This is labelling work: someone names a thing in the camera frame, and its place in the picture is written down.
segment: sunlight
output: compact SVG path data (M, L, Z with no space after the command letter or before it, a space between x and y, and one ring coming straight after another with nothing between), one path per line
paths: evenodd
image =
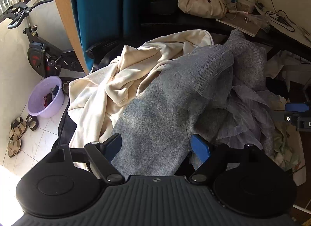
M0 166L0 224L11 226L23 214L15 197L15 189L21 178Z

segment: cream bag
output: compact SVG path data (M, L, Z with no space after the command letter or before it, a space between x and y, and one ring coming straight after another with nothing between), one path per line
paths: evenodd
M227 13L225 0L178 0L184 13L203 18L223 18Z

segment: sandal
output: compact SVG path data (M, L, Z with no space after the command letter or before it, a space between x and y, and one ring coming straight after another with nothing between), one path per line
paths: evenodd
M34 131L38 128L39 126L39 121L38 121L38 118L36 116L31 116L31 115L28 115L27 118L27 125L29 126L29 128Z
M27 122L23 121L23 118L18 117L11 123L11 131L9 134L10 140L16 141L21 138L21 136L27 130Z
M69 96L69 84L67 82L63 82L63 92L65 95Z
M21 139L7 143L7 154L10 158L21 151Z

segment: brown sandal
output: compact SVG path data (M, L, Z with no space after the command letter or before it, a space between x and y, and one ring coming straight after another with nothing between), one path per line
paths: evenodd
M23 118L18 117L11 123L11 131L9 138L12 141L19 140L27 130L27 122Z
M21 139L7 143L7 154L10 158L21 151Z

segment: screw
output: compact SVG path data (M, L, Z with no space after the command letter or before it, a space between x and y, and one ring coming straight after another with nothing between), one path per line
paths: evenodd
M191 178L195 182L204 182L207 180L207 177L203 174L196 174L196 175L193 175Z
M120 174L111 174L107 177L107 180L111 182L118 182L122 180L122 178L123 177Z

